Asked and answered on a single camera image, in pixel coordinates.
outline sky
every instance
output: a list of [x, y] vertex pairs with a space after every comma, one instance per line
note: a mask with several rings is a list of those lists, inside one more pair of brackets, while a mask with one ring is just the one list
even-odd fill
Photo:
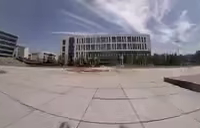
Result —
[[153, 53], [200, 50], [200, 0], [0, 0], [0, 29], [32, 52], [71, 33], [150, 34]]

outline white cloud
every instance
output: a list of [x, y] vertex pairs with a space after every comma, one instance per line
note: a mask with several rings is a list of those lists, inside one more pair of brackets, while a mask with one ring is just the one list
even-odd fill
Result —
[[72, 17], [73, 19], [77, 20], [77, 21], [80, 21], [80, 22], [83, 22], [87, 25], [91, 25], [93, 27], [96, 27], [96, 28], [99, 28], [100, 30], [105, 30], [106, 28], [104, 28], [103, 26], [101, 26], [100, 24], [96, 23], [96, 22], [93, 22], [89, 19], [86, 19], [84, 17], [81, 17], [81, 16], [78, 16], [76, 14], [73, 14], [71, 12], [68, 12], [68, 11], [65, 11], [65, 10], [62, 10], [62, 13], [64, 13], [65, 15], [67, 16], [70, 16]]
[[183, 10], [170, 24], [164, 18], [175, 8], [177, 0], [77, 0], [104, 20], [132, 30], [151, 34], [152, 43], [170, 43], [174, 49], [195, 40], [200, 25], [194, 24]]
[[58, 31], [51, 32], [52, 34], [60, 34], [60, 35], [91, 35], [91, 34], [108, 34], [108, 33], [89, 33], [89, 32], [67, 32], [67, 31]]

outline plaza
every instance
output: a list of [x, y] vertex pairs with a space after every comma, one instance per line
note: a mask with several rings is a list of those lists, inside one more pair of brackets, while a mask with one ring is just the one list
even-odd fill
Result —
[[200, 93], [164, 77], [198, 67], [110, 67], [107, 72], [1, 66], [0, 128], [200, 128]]

